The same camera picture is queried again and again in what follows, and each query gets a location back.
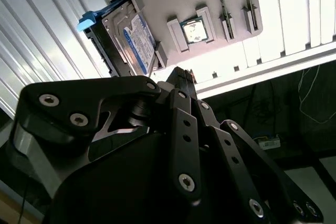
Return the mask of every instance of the cpu processor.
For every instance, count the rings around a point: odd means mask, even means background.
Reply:
[[[181,27],[188,44],[208,40],[202,17],[182,22]]]

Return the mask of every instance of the hard drive label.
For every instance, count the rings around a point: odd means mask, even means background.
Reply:
[[[154,56],[154,38],[149,31],[147,23],[138,14],[132,19],[132,30],[124,29],[124,35],[128,41],[144,74],[148,73]]]

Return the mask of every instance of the wire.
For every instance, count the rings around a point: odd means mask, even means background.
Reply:
[[[247,104],[246,109],[245,109],[244,119],[243,119],[243,128],[245,128],[248,116],[250,114],[250,110],[251,110],[251,106],[252,106],[252,102],[253,102],[253,97],[254,97],[254,94],[256,92],[256,88],[257,88],[257,84],[254,84],[253,87],[252,87],[250,98],[248,100],[248,104]]]
[[[30,180],[30,177],[27,177],[27,183],[26,183],[25,191],[23,193],[23,198],[22,198],[22,205],[21,205],[20,216],[19,216],[19,220],[18,220],[17,224],[21,223],[23,212],[25,210],[25,202],[26,202],[26,197],[27,197],[27,192],[28,192],[29,180]]]
[[[327,123],[329,120],[331,120],[331,119],[336,115],[336,111],[335,111],[335,112],[334,112],[328,119],[326,119],[326,120],[324,120],[324,121],[318,121],[318,120],[316,120],[315,118],[313,118],[312,116],[308,115],[306,112],[304,112],[304,111],[302,110],[303,102],[307,99],[307,97],[308,97],[308,95],[310,94],[310,91],[312,90],[312,88],[313,88],[313,86],[314,86],[314,83],[315,83],[315,81],[316,81],[316,79],[317,79],[317,76],[318,76],[319,71],[320,71],[320,65],[317,67],[317,71],[316,71],[315,77],[314,77],[314,79],[313,79],[313,82],[312,82],[311,85],[310,85],[310,88],[309,88],[307,94],[304,96],[303,99],[301,99],[301,96],[300,96],[300,89],[301,89],[301,86],[302,86],[303,78],[306,76],[306,74],[308,74],[308,72],[310,71],[310,69],[308,69],[308,71],[307,71],[306,73],[305,73],[305,70],[303,70],[302,75],[301,75],[301,79],[300,79],[300,81],[299,81],[299,85],[298,85],[298,93],[299,93],[299,100],[300,100],[300,107],[299,107],[299,110],[300,110],[300,112],[301,112],[303,115],[305,115],[306,117],[310,118],[311,120],[313,120],[313,121],[316,122],[316,123],[319,123],[319,124]]]

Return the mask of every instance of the white wall panel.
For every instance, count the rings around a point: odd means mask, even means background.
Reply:
[[[284,51],[284,38],[278,0],[259,0],[263,31],[258,36],[262,62],[280,58]]]
[[[309,0],[310,46],[321,44],[320,0]]]
[[[304,51],[309,42],[307,0],[279,0],[286,55]]]
[[[246,56],[247,66],[253,67],[260,59],[259,41],[257,37],[245,39],[243,41],[244,52]]]
[[[335,0],[321,0],[321,43],[332,42],[335,28]]]
[[[0,0],[0,107],[14,117],[21,89],[33,82],[109,77],[76,24],[105,0]]]

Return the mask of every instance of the gray metal plate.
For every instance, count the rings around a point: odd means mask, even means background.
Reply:
[[[187,60],[206,52],[222,48],[229,44],[242,41],[246,38],[256,36],[261,33],[262,25],[259,25],[258,31],[253,35],[247,30],[244,13],[242,9],[246,7],[246,0],[224,0],[226,8],[234,18],[237,39],[231,40],[230,43],[224,37],[222,25],[219,17],[222,14],[220,0],[143,0],[145,8],[144,17],[151,29],[154,38],[162,41],[163,47],[168,56],[168,65],[174,65],[183,60]],[[259,8],[258,0],[252,0],[252,3]],[[172,36],[167,27],[167,21],[177,16],[180,22],[196,17],[198,7],[208,6],[211,18],[214,23],[217,40],[206,43],[199,42],[190,45],[189,51],[178,53]]]

